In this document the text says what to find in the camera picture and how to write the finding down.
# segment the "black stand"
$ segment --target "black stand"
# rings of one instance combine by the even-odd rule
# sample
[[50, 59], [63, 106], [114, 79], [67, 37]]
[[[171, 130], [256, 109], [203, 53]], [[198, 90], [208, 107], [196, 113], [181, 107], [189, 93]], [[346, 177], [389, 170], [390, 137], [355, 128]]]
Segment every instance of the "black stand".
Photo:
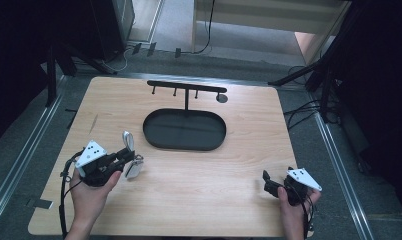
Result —
[[54, 47], [50, 46], [46, 59], [47, 75], [48, 75], [48, 99], [46, 101], [46, 107], [51, 106], [54, 99], [57, 97], [57, 76], [55, 71], [55, 57]]
[[152, 146], [164, 149], [211, 151], [218, 148], [226, 137], [226, 123], [217, 114], [189, 109], [189, 90], [217, 92], [216, 100], [222, 101], [226, 88], [176, 82], [148, 81], [153, 87], [185, 90], [185, 109], [161, 108], [151, 112], [143, 123], [145, 139]]
[[335, 79], [335, 68], [338, 67], [339, 62], [344, 61], [342, 57], [342, 45], [345, 43], [347, 37], [352, 34], [357, 19], [361, 15], [364, 6], [367, 5], [363, 4], [363, 7], [359, 7], [359, 4], [356, 4], [356, 2], [357, 1], [351, 3], [350, 9], [347, 12], [340, 32], [335, 37], [334, 41], [331, 43], [329, 49], [326, 51], [322, 58], [280, 80], [268, 82], [268, 84], [271, 86], [282, 86], [297, 79], [298, 77], [301, 77], [313, 71], [313, 74], [307, 80], [305, 87], [307, 91], [313, 92], [316, 91], [320, 84], [323, 82], [319, 112], [325, 123], [329, 122], [326, 117], [326, 113], [328, 110], [327, 105], [332, 81]]

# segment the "gray floor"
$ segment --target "gray floor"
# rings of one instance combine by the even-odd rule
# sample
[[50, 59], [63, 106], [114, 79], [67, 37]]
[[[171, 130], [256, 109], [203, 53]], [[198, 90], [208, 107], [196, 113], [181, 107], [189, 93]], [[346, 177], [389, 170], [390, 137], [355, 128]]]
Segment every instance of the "gray floor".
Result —
[[[193, 1], [164, 0], [151, 39], [156, 49], [191, 51], [193, 12]], [[205, 14], [210, 14], [208, 7]], [[197, 22], [196, 51], [203, 49], [208, 41], [208, 24]], [[293, 32], [213, 22], [210, 37], [209, 47], [202, 55], [288, 66], [305, 64], [300, 49], [293, 47], [297, 44]]]
[[[164, 9], [172, 8], [167, 5], [170, 2], [178, 4], [177, 2], [181, 1], [167, 0]], [[226, 27], [227, 32], [232, 30], [229, 26]], [[118, 73], [118, 77], [180, 78], [267, 86], [267, 81], [278, 80], [292, 72], [293, 66], [303, 65], [300, 61], [302, 57], [299, 49], [294, 44], [295, 36], [291, 33], [284, 34], [284, 37], [288, 39], [285, 40], [287, 44], [285, 48], [266, 47], [267, 51], [257, 50], [262, 54], [256, 55], [256, 51], [252, 51], [248, 54], [252, 55], [249, 59], [238, 59], [234, 54], [235, 50], [230, 48], [226, 51], [226, 47], [221, 48], [218, 56], [184, 54], [180, 58], [175, 58], [174, 53], [160, 50], [168, 50], [167, 44], [172, 46], [171, 49], [178, 45], [183, 49], [184, 43], [187, 44], [187, 41], [182, 40], [181, 35], [176, 34], [172, 34], [177, 38], [176, 41], [171, 37], [162, 38], [160, 36], [162, 32], [167, 31], [161, 30], [160, 25], [157, 26], [153, 39], [158, 42], [158, 47], [154, 55], [148, 57], [146, 50], [135, 55], [127, 52], [127, 67]], [[220, 37], [220, 39], [212, 41], [213, 50], [210, 53], [219, 48], [214, 45], [215, 43], [218, 41], [225, 43], [228, 41], [226, 39], [235, 38], [235, 35], [223, 33], [212, 35], [212, 37], [213, 39]], [[274, 56], [273, 61], [265, 59], [264, 52]], [[90, 80], [99, 75], [90, 66], [80, 64], [80, 61], [77, 62], [78, 74], [76, 77], [66, 77], [64, 80], [64, 92], [52, 121], [38, 142], [36, 150], [31, 155], [29, 163], [0, 217], [0, 239], [61, 239], [59, 236], [30, 235], [27, 225], [34, 209], [27, 207], [26, 204], [29, 199], [40, 197], [67, 136], [67, 125], [72, 120], [73, 113], [66, 112], [65, 109], [78, 109]], [[114, 68], [122, 68], [125, 64], [126, 60], [123, 57], [118, 57], [115, 61], [108, 63]], [[285, 87], [278, 88], [283, 111], [296, 109], [311, 100], [310, 93], [306, 92], [303, 86], [297, 82], [291, 82]], [[46, 97], [47, 93], [44, 91], [35, 98], [0, 140], [0, 188], [33, 127], [43, 114]], [[304, 116], [306, 115], [297, 114], [293, 122]], [[362, 234], [359, 234], [356, 228], [341, 187], [341, 181], [329, 155], [328, 146], [318, 127], [318, 119], [320, 119], [318, 116], [309, 118], [289, 131], [298, 167], [306, 168], [324, 189], [314, 220], [315, 233], [311, 239], [365, 239], [361, 237]], [[402, 239], [402, 208], [395, 197], [392, 186], [378, 176], [366, 176], [360, 173], [356, 165], [356, 156], [353, 154], [341, 126], [329, 124], [327, 127], [332, 133], [342, 164], [361, 203], [360, 207], [364, 210], [374, 238]], [[98, 238], [107, 239], [106, 237], [94, 237], [94, 239]]]
[[158, 15], [161, 13], [162, 0], [132, 0], [135, 13], [129, 40], [135, 42], [151, 42]]

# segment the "motion capture marker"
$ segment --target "motion capture marker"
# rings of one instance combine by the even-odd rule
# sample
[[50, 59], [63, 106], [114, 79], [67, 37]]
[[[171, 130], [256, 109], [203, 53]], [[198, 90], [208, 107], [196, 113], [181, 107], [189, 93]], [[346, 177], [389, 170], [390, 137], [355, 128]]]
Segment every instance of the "motion capture marker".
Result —
[[313, 179], [313, 177], [310, 176], [310, 174], [304, 168], [288, 170], [287, 173], [288, 176], [292, 177], [295, 181], [316, 190], [322, 191], [322, 187]]
[[219, 103], [225, 103], [225, 102], [227, 102], [227, 99], [228, 99], [228, 98], [227, 98], [226, 95], [217, 93], [216, 100], [217, 100]]
[[138, 43], [135, 48], [133, 49], [132, 55], [135, 55], [139, 52], [139, 49], [141, 49], [142, 43]]
[[180, 57], [180, 54], [182, 53], [182, 49], [180, 48], [176, 48], [176, 52], [175, 52], [175, 58]]
[[157, 45], [156, 42], [151, 43], [151, 45], [149, 46], [149, 50], [148, 50], [148, 55], [147, 55], [147, 57], [152, 56], [152, 55], [154, 54], [155, 45]]

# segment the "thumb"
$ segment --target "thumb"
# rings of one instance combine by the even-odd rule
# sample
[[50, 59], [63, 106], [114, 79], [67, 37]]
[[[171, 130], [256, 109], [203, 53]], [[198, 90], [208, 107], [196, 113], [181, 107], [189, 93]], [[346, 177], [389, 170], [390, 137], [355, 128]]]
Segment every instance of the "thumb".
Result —
[[80, 173], [77, 170], [77, 168], [74, 169], [73, 171], [73, 176], [71, 178], [71, 181], [69, 183], [70, 186], [76, 185], [80, 181]]
[[281, 204], [288, 203], [288, 193], [286, 192], [285, 188], [278, 187], [278, 197]]
[[108, 179], [108, 182], [105, 184], [105, 186], [108, 188], [108, 191], [111, 191], [117, 185], [121, 173], [121, 171], [116, 171], [110, 176], [110, 179]]

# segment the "black cable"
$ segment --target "black cable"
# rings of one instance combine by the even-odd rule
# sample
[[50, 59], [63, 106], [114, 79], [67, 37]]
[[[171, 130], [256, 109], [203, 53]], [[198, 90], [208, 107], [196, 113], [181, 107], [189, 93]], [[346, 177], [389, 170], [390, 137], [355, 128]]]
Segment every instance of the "black cable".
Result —
[[289, 130], [290, 128], [292, 128], [292, 127], [290, 127], [290, 123], [291, 123], [292, 118], [295, 116], [295, 114], [296, 114], [297, 112], [299, 112], [301, 109], [303, 109], [304, 107], [306, 107], [308, 104], [311, 104], [311, 103], [314, 103], [314, 102], [318, 102], [318, 101], [320, 101], [320, 100], [312, 100], [312, 101], [309, 101], [309, 102], [303, 104], [301, 107], [298, 107], [297, 109], [293, 110], [291, 116], [289, 117], [289, 119], [288, 119], [288, 121], [287, 121], [287, 123], [286, 123], [288, 130]]
[[74, 186], [70, 187], [69, 190], [67, 190], [67, 192], [64, 194], [63, 198], [65, 199], [67, 196], [67, 193], [69, 193], [71, 190], [73, 190], [73, 188], [77, 187], [79, 184], [82, 183], [82, 180], [80, 180], [78, 183], [76, 183]]
[[[304, 68], [305, 66], [293, 66], [293, 67], [291, 67], [291, 68], [288, 70], [288, 76], [290, 75], [291, 70], [294, 69], [294, 68], [296, 68], [296, 67]], [[299, 84], [299, 85], [305, 85], [306, 82], [307, 82], [307, 78], [306, 78], [306, 75], [305, 75], [305, 74], [303, 75], [303, 78], [304, 78], [304, 83], [297, 82], [296, 79], [294, 79], [293, 82], [296, 83], [296, 84]]]
[[313, 204], [313, 201], [311, 200], [309, 195], [307, 195], [307, 201], [310, 203], [310, 206], [311, 206], [311, 209], [310, 209], [311, 217], [310, 217], [310, 221], [309, 221], [309, 222], [311, 222], [313, 220], [313, 217], [314, 217], [314, 212], [317, 211], [317, 206]]
[[[300, 201], [301, 207], [303, 208], [304, 211], [304, 216], [303, 216], [303, 225], [304, 225], [304, 239], [307, 239], [307, 233], [308, 233], [308, 229], [310, 228], [310, 224], [311, 224], [311, 218], [310, 220], [308, 219], [308, 213], [307, 213], [307, 209], [306, 206], [304, 205], [304, 200], [301, 198], [301, 196], [298, 194], [297, 190], [295, 190], [294, 186], [292, 186], [292, 184], [290, 182], [287, 181], [288, 186], [292, 189], [292, 191], [295, 192], [295, 194], [298, 197], [298, 200]], [[310, 202], [310, 209], [309, 211], [311, 211], [312, 209], [312, 204], [313, 202]]]
[[293, 124], [292, 126], [288, 126], [288, 130], [292, 129], [293, 127], [297, 126], [298, 124], [302, 123], [303, 121], [309, 119], [311, 116], [313, 116], [314, 114], [318, 113], [318, 111], [314, 111], [311, 114], [309, 114], [307, 117], [301, 119], [300, 121], [298, 121], [297, 123]]
[[60, 177], [63, 178], [63, 181], [61, 182], [61, 194], [60, 194], [60, 206], [58, 207], [58, 211], [60, 214], [60, 224], [61, 224], [61, 231], [62, 231], [62, 235], [63, 238], [65, 239], [68, 232], [67, 232], [67, 226], [66, 226], [66, 214], [65, 214], [65, 207], [64, 207], [64, 199], [66, 194], [71, 190], [69, 189], [69, 191], [67, 191], [67, 193], [65, 192], [65, 188], [66, 188], [66, 183], [69, 182], [70, 180], [70, 176], [69, 176], [69, 169], [70, 166], [73, 162], [76, 161], [76, 157], [82, 155], [83, 151], [85, 149], [82, 149], [82, 151], [76, 153], [75, 155], [73, 155], [73, 157], [71, 157], [69, 160], [67, 160], [66, 164], [64, 165], [64, 170], [61, 172]]
[[216, 1], [213, 0], [213, 4], [211, 5], [211, 12], [210, 12], [210, 21], [208, 24], [208, 41], [207, 44], [205, 45], [205, 47], [202, 50], [199, 50], [197, 52], [181, 52], [181, 53], [190, 53], [190, 54], [200, 54], [202, 52], [204, 52], [204, 50], [208, 47], [208, 45], [210, 45], [210, 39], [211, 39], [211, 21], [213, 19], [213, 12], [214, 12], [214, 3]]
[[318, 109], [320, 109], [319, 106], [314, 106], [314, 107], [308, 107], [308, 108], [298, 109], [298, 110], [294, 111], [294, 112], [291, 114], [291, 116], [289, 117], [289, 119], [288, 119], [288, 121], [287, 121], [287, 123], [286, 123], [286, 124], [287, 124], [287, 127], [288, 127], [288, 130], [291, 129], [292, 127], [294, 127], [295, 125], [298, 125], [298, 123], [300, 123], [300, 122], [306, 120], [306, 119], [302, 119], [301, 121], [297, 122], [297, 123], [294, 124], [292, 127], [290, 127], [290, 125], [291, 125], [291, 120], [292, 120], [292, 118], [295, 116], [295, 114], [301, 113], [301, 112], [310, 112], [310, 111], [314, 111], [314, 113], [316, 113]]
[[284, 115], [288, 115], [288, 114], [293, 114], [293, 113], [300, 113], [300, 112], [310, 112], [312, 109], [317, 109], [317, 108], [319, 108], [320, 106], [311, 106], [311, 107], [304, 107], [304, 108], [301, 108], [301, 109], [295, 109], [295, 110], [291, 110], [291, 111], [288, 111], [288, 112], [284, 112], [283, 114]]

